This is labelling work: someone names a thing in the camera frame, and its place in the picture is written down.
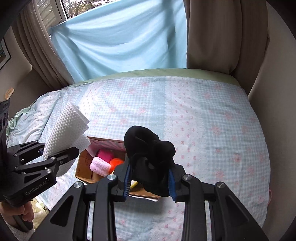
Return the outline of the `person's left hand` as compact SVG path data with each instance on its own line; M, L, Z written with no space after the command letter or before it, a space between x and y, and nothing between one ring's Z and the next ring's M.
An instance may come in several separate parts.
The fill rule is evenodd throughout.
M27 202L20 207L12 207L5 201L1 202L1 216L11 226L16 225L14 216L22 216L23 221L31 222L34 219L34 212L31 202Z

